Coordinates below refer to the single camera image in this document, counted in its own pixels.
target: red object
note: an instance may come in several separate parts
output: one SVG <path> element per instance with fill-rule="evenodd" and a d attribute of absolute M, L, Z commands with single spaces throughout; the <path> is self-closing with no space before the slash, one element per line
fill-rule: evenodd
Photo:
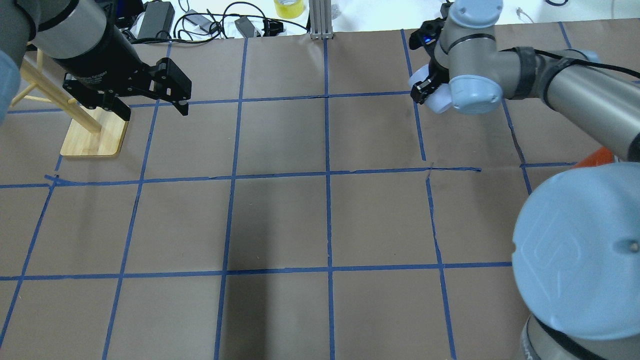
<path fill-rule="evenodd" d="M 575 164 L 572 168 L 597 167 L 600 165 L 610 164 L 612 162 L 613 162 L 613 152 L 611 152 L 606 147 L 601 147 L 593 154 L 587 156 L 586 159 Z"/>

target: roll of tape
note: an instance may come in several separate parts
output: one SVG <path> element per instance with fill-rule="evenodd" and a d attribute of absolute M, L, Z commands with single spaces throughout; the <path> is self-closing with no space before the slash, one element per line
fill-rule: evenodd
<path fill-rule="evenodd" d="M 273 0 L 273 4 L 276 6 L 276 13 L 283 19 L 299 17 L 305 10 L 302 0 Z"/>

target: metal bracket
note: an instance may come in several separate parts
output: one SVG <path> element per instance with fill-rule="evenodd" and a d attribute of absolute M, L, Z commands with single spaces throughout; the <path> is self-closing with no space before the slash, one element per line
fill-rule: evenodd
<path fill-rule="evenodd" d="M 311 38 L 333 38 L 331 25 L 331 0 L 309 0 Z"/>

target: light blue joint cap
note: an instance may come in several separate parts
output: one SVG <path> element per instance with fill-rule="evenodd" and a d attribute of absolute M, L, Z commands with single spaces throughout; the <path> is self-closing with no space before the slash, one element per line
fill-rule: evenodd
<path fill-rule="evenodd" d="M 593 50 L 576 49 L 576 51 L 580 51 L 582 54 L 584 54 L 584 56 L 587 57 L 587 61 L 591 61 L 592 63 L 602 63 L 602 61 L 600 61 L 598 53 Z"/>
<path fill-rule="evenodd" d="M 546 180 L 513 232 L 520 294 L 576 338 L 640 334 L 640 163 L 578 168 Z"/>
<path fill-rule="evenodd" d="M 464 28 L 483 29 L 494 25 L 502 12 L 502 0 L 457 0 L 449 18 Z"/>
<path fill-rule="evenodd" d="M 0 125 L 4 122 L 4 116 L 19 87 L 18 66 L 4 51 L 0 50 Z"/>
<path fill-rule="evenodd" d="M 489 113 L 500 106 L 502 88 L 495 81 L 478 75 L 459 75 L 451 79 L 453 107 L 462 114 Z"/>

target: white floor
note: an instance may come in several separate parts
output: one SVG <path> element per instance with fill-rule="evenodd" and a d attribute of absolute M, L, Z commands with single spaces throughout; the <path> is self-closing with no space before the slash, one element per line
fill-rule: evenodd
<path fill-rule="evenodd" d="M 186 8 L 187 0 L 180 0 Z M 308 16 L 308 0 L 305 11 L 299 17 L 291 19 L 306 25 Z M 175 20 L 183 14 L 178 0 L 170 0 L 175 8 Z M 188 0 L 192 9 L 212 13 L 222 13 L 232 1 Z M 257 5 L 268 17 L 278 17 L 273 0 L 249 0 Z M 377 31 L 418 28 L 423 21 L 440 16 L 440 5 L 444 0 L 332 0 L 339 7 L 340 15 L 333 20 L 333 30 L 338 31 Z M 640 1 L 638 0 L 569 0 L 564 6 L 551 6 L 543 0 L 504 0 L 504 11 L 498 24 L 519 24 L 531 22 L 527 16 L 516 12 L 521 8 L 534 22 L 578 21 L 597 19 L 626 19 L 640 17 Z M 230 13 L 243 15 L 259 15 L 251 6 L 237 4 L 231 7 Z M 225 29 L 229 37 L 241 37 L 233 20 L 225 21 Z M 253 19 L 257 28 L 262 29 L 259 19 Z M 187 30 L 195 29 L 187 24 Z M 285 35 L 298 35 L 304 30 L 286 24 Z"/>

